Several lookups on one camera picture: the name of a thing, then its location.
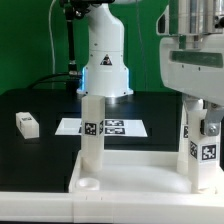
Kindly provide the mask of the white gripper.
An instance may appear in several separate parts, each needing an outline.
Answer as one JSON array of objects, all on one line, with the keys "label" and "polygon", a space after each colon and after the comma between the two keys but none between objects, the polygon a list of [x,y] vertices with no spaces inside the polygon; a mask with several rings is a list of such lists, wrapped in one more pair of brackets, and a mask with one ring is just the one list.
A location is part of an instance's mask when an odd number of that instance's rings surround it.
[{"label": "white gripper", "polygon": [[208,101],[200,131],[218,136],[224,118],[224,34],[204,36],[197,50],[181,50],[177,38],[163,38],[160,74],[166,87],[185,93],[182,101],[187,112],[202,110],[203,100]]}]

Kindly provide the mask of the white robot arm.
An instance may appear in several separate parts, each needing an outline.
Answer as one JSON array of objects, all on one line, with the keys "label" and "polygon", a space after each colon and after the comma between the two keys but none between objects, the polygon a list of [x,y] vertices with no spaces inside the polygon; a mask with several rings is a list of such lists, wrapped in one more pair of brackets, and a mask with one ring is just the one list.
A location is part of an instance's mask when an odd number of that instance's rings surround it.
[{"label": "white robot arm", "polygon": [[[123,63],[124,27],[106,0],[89,0],[89,60],[80,92],[117,98],[132,92]],[[224,118],[224,0],[169,0],[156,22],[163,84],[207,102],[199,123],[216,136]]]}]

